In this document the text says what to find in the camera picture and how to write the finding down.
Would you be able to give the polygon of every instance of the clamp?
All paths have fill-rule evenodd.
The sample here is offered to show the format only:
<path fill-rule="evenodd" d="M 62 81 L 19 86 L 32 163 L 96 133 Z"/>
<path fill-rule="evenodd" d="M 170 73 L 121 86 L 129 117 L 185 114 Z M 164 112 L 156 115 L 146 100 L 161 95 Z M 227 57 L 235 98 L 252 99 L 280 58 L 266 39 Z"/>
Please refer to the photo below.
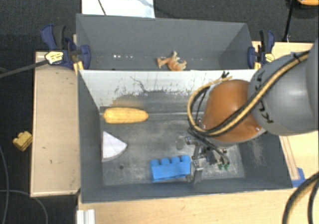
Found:
<path fill-rule="evenodd" d="M 275 45 L 275 35 L 270 30 L 260 30 L 259 34 L 261 45 L 258 45 L 258 52 L 256 52 L 254 47 L 249 47 L 248 49 L 247 61 L 250 69 L 259 69 L 275 59 L 271 53 Z"/>
<path fill-rule="evenodd" d="M 64 25 L 48 24 L 41 30 L 41 38 L 49 47 L 50 52 L 45 59 L 50 65 L 60 65 L 73 69 L 73 64 L 82 61 L 84 69 L 88 69 L 91 62 L 91 52 L 88 45 L 76 44 L 69 37 L 64 37 Z"/>

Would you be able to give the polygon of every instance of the wooden table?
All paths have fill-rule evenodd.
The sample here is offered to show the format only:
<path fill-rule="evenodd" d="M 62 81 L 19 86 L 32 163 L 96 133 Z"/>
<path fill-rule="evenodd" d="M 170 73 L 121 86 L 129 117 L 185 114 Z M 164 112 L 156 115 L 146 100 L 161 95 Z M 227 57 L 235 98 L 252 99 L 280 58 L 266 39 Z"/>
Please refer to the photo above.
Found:
<path fill-rule="evenodd" d="M 291 51 L 309 50 L 311 46 L 278 42 L 273 54 L 280 57 Z M 43 53 L 38 53 L 37 61 L 42 56 Z M 49 66 L 36 69 L 30 186 L 34 197 L 75 194 L 80 188 L 75 90 L 75 75 L 71 70 Z M 290 143 L 293 158 L 289 151 L 287 157 L 303 169 L 306 177 L 318 171 L 318 132 L 281 137 L 281 140 Z M 279 224 L 292 192 L 293 189 L 287 189 L 84 205 L 79 201 L 78 207 L 95 209 L 96 224 Z M 308 196 L 298 201 L 291 223 L 307 223 L 307 203 Z M 319 222 L 318 197 L 314 212 Z"/>

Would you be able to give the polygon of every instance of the yellow object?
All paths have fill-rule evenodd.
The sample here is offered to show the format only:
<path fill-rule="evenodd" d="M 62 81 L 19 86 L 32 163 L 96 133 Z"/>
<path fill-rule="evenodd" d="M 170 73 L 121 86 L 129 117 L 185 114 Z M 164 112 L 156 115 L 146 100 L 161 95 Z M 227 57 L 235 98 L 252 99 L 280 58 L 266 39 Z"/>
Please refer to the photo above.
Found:
<path fill-rule="evenodd" d="M 258 69 L 260 69 L 260 68 L 261 68 L 261 64 L 258 63 L 258 62 L 255 62 L 255 64 L 254 64 L 254 69 L 258 70 Z"/>
<path fill-rule="evenodd" d="M 265 58 L 266 58 L 266 61 L 267 61 L 267 62 L 272 62 L 272 61 L 275 60 L 274 55 L 271 54 L 271 53 L 267 53 L 267 54 L 265 55 Z"/>
<path fill-rule="evenodd" d="M 25 151 L 32 143 L 32 135 L 28 132 L 21 132 L 17 138 L 13 139 L 13 144 L 20 150 Z"/>
<path fill-rule="evenodd" d="M 114 107 L 107 108 L 103 117 L 106 123 L 109 124 L 126 124 L 145 121 L 149 115 L 146 111 L 140 109 Z"/>

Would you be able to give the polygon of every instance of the small yellow toy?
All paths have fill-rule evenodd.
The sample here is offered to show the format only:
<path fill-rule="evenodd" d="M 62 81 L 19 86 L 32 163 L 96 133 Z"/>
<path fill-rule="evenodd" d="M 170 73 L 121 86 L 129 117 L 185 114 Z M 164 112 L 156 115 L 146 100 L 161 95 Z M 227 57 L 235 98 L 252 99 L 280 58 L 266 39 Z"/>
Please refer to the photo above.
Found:
<path fill-rule="evenodd" d="M 25 151 L 32 143 L 32 135 L 28 132 L 21 132 L 17 138 L 13 139 L 13 144 L 20 150 Z"/>

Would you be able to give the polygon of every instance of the toy animal figurine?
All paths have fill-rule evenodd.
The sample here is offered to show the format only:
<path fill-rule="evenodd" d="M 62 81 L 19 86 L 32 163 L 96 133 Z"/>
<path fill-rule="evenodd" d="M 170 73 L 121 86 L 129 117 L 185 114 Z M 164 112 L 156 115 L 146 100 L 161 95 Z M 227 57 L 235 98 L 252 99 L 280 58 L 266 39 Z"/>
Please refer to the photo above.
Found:
<path fill-rule="evenodd" d="M 165 58 L 163 60 L 161 58 L 158 58 L 157 62 L 158 62 L 159 68 L 167 64 L 168 68 L 171 71 L 183 71 L 186 68 L 187 62 L 183 61 L 180 63 L 179 59 L 180 58 L 177 56 L 177 52 L 174 51 L 170 58 Z"/>

